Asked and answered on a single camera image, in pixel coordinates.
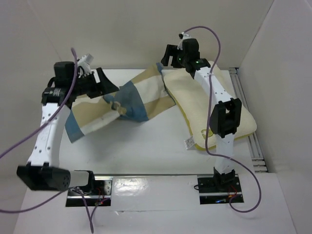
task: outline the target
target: red wire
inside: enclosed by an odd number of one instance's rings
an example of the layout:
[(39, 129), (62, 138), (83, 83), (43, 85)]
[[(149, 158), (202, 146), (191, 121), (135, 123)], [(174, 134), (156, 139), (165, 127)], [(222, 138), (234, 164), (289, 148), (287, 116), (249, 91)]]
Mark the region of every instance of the red wire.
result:
[(235, 191), (235, 195), (237, 195), (237, 190), (236, 190), (236, 188), (235, 188), (233, 185), (231, 185), (231, 188)]
[(99, 191), (99, 193), (98, 193), (98, 200), (99, 200), (99, 196), (100, 196), (101, 194), (102, 194), (102, 197), (103, 197), (103, 199), (104, 199), (104, 194), (102, 193), (101, 189), (97, 188), (97, 190)]
[(98, 190), (98, 199), (97, 199), (97, 201), (99, 201), (99, 196), (101, 195), (101, 190), (99, 188), (97, 188), (97, 190)]

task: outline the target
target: white bracket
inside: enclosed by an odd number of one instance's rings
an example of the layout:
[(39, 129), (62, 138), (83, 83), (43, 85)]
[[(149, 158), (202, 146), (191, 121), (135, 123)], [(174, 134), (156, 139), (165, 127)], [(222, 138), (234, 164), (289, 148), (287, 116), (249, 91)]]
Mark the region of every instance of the white bracket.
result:
[[(41, 125), (59, 108), (57, 103), (47, 103), (42, 106)], [(70, 109), (65, 105), (59, 114), (37, 136), (37, 141), (28, 162), (32, 166), (42, 166), (49, 163), (50, 167), (59, 166), (59, 148), (63, 135), (64, 125), (70, 114)]]

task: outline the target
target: white wall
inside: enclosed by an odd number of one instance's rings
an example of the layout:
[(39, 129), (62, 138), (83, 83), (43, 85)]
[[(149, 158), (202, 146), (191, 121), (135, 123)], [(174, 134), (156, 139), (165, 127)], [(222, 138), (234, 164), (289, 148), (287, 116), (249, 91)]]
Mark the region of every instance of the white wall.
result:
[[(239, 66), (273, 0), (28, 0), (62, 59), (70, 45), (94, 55), (94, 66), (146, 67), (168, 43), (195, 25), (213, 28), (222, 41), (219, 67)], [(217, 53), (208, 32), (198, 36), (207, 59)]]
[(239, 76), (298, 234), (311, 233), (312, 1), (275, 0)]

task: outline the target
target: white table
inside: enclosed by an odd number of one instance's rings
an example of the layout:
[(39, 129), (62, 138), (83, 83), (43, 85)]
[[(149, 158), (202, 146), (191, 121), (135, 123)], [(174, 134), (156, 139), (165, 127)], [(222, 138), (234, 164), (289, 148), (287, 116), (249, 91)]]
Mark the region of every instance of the white table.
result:
[[(124, 84), (139, 72), (132, 69), (105, 70), (116, 85)], [(231, 84), (229, 73), (225, 71), (224, 75)], [(145, 123), (115, 121), (74, 144), (64, 134), (60, 167), (93, 170), (96, 174), (212, 174), (214, 158), (197, 150), (185, 150), (183, 140), (189, 136), (184, 118), (175, 106)], [(235, 142), (234, 153), (236, 159), (253, 170), (246, 139)], [(239, 173), (245, 203), (235, 206), (249, 209), (258, 198), (256, 184), (242, 168), (236, 167), (236, 172)], [(199, 201), (192, 206), (181, 206), (180, 210), (168, 208), (164, 211), (120, 212), (114, 211), (113, 207), (99, 207), (94, 217), (95, 233), (294, 234), (276, 175), (257, 174), (257, 177), (262, 186), (263, 200), (259, 208), (250, 214), (238, 214), (228, 204), (199, 205)], [(164, 177), (161, 186), (175, 186), (168, 183), (169, 179)], [(186, 194), (191, 193), (196, 192), (190, 183)], [(22, 209), (36, 205), (53, 194), (27, 190)], [(152, 203), (158, 199), (161, 202), (157, 194), (148, 196), (145, 201)], [(177, 199), (184, 199), (184, 194)], [(90, 233), (85, 208), (66, 208), (65, 201), (64, 193), (43, 207), (20, 214), (14, 234)]]
[[(121, 86), (142, 70), (104, 72), (115, 85)], [(229, 72), (223, 71), (223, 75), (228, 86), (233, 87)], [(183, 141), (189, 137), (184, 117), (174, 106), (144, 123), (114, 121), (74, 144), (64, 132), (60, 167), (92, 170), (96, 174), (213, 174), (215, 158), (204, 151), (187, 151)], [(234, 154), (253, 170), (247, 138), (235, 141)], [(246, 173), (239, 166), (236, 172)]]

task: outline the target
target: white tabletop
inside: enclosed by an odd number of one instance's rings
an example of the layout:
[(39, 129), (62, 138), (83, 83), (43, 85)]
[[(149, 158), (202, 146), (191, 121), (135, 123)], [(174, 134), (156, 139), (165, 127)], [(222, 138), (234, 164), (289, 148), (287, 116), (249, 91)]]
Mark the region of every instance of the white tabletop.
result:
[[(257, 174), (262, 186), (262, 202), (249, 214), (238, 214), (229, 204), (168, 207), (164, 211), (114, 211), (99, 207), (93, 219), (95, 234), (295, 234), (291, 216), (275, 174)], [(236, 208), (251, 208), (257, 201), (258, 190), (250, 175), (240, 177), (245, 203)], [(195, 192), (188, 187), (188, 192)], [(51, 197), (53, 192), (27, 190), (22, 209), (34, 206)], [(157, 199), (150, 194), (149, 201)], [(166, 203), (172, 199), (163, 199)], [(84, 207), (65, 207), (66, 194), (31, 212), (22, 213), (14, 234), (90, 234)]]
[[(117, 86), (142, 71), (104, 70)], [(233, 88), (229, 72), (222, 73)], [(183, 141), (189, 137), (184, 117), (174, 106), (144, 123), (116, 120), (73, 144), (64, 132), (60, 167), (92, 170), (96, 174), (213, 174), (215, 158), (204, 151), (186, 150)], [(247, 138), (235, 141), (234, 154), (253, 170)], [(239, 166), (236, 172), (246, 173)]]
[[(122, 85), (140, 71), (105, 72), (116, 85)], [(228, 72), (225, 71), (224, 75), (230, 84)], [(184, 148), (183, 140), (189, 136), (184, 118), (175, 106), (145, 123), (115, 121), (74, 144), (69, 142), (65, 133), (60, 167), (93, 170), (96, 174), (212, 173), (214, 158), (204, 152)], [(235, 142), (234, 153), (236, 159), (253, 170), (246, 139)], [(258, 199), (257, 186), (245, 170), (237, 167), (236, 172), (239, 173), (244, 203), (234, 206), (246, 210)], [(257, 174), (257, 177), (263, 197), (258, 209), (250, 214), (238, 214), (231, 210), (229, 204), (199, 205), (197, 191), (193, 188), (196, 182), (193, 175), (152, 179), (152, 188), (144, 196), (134, 194), (120, 200), (115, 191), (112, 206), (99, 207), (96, 211), (95, 234), (295, 234), (276, 175)], [(37, 205), (53, 194), (27, 190), (22, 209)], [(66, 208), (65, 201), (66, 193), (63, 193), (36, 210), (20, 214), (14, 234), (89, 234), (85, 208)]]

